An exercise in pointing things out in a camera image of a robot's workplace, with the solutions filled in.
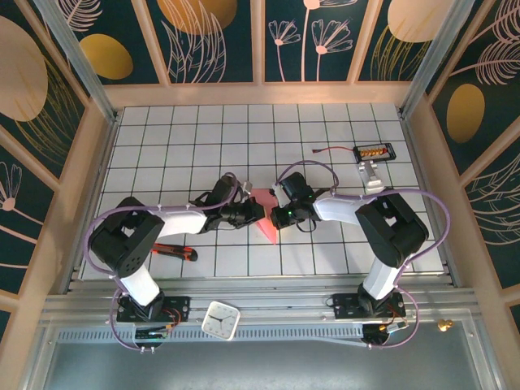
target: white grid mat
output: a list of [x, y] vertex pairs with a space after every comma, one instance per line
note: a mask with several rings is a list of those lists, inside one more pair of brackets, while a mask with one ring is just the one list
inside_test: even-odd
[[[128, 107], [97, 213], [116, 207], [129, 195], [146, 205], [182, 205], [211, 190], [227, 171], [240, 181], [251, 181], [255, 188], [268, 189], [287, 165], [303, 158], [331, 164], [340, 178], [340, 193], [363, 193], [351, 152], [332, 149], [313, 154], [312, 149], [381, 141], [392, 142], [397, 155], [393, 162], [378, 164], [383, 182], [417, 188], [392, 104]], [[303, 173], [314, 188], [332, 184], [322, 167], [295, 171]], [[409, 194], [404, 198], [431, 233], [423, 200]], [[374, 259], [361, 228], [339, 222], [318, 223], [312, 233], [285, 228], [278, 245], [271, 245], [255, 225], [171, 236], [161, 242], [192, 246], [199, 259], [182, 262], [150, 255], [146, 265], [155, 279], [364, 274]], [[432, 251], [409, 271], [443, 273], [438, 252]], [[83, 264], [80, 278], [99, 280], [104, 275]]]

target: red wire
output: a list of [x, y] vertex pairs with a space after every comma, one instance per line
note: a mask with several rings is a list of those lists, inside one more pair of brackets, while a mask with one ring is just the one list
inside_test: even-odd
[[352, 149], [347, 148], [345, 146], [329, 146], [328, 148], [324, 148], [324, 149], [312, 149], [312, 153], [324, 152], [325, 150], [330, 150], [330, 149], [343, 149], [343, 150], [348, 150], [349, 152], [353, 152]]

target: yellow component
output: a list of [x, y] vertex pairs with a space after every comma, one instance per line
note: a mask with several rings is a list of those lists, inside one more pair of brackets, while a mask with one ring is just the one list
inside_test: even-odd
[[446, 332], [449, 328], [453, 326], [453, 321], [451, 319], [440, 319], [437, 322], [437, 327], [441, 332]]

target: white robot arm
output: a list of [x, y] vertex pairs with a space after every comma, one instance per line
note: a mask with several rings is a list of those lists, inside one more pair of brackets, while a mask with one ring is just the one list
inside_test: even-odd
[[278, 228], [310, 219], [360, 225], [375, 259], [358, 289], [360, 304], [373, 314], [391, 296], [396, 277], [407, 258], [419, 251], [428, 230], [399, 194], [365, 200], [331, 195], [328, 188], [314, 191], [298, 172], [273, 186], [281, 206], [271, 212]]

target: pink object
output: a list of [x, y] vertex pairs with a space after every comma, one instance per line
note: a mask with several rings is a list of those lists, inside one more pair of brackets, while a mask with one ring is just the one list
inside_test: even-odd
[[278, 201], [276, 201], [276, 198], [269, 193], [268, 189], [255, 188], [251, 192], [251, 197], [255, 197], [257, 203], [262, 205], [266, 211], [266, 218], [262, 218], [257, 222], [258, 228], [266, 235], [267, 239], [272, 242], [273, 245], [276, 245], [276, 237], [278, 237], [278, 234], [276, 227], [269, 218], [269, 215], [271, 215], [272, 208], [278, 206]]

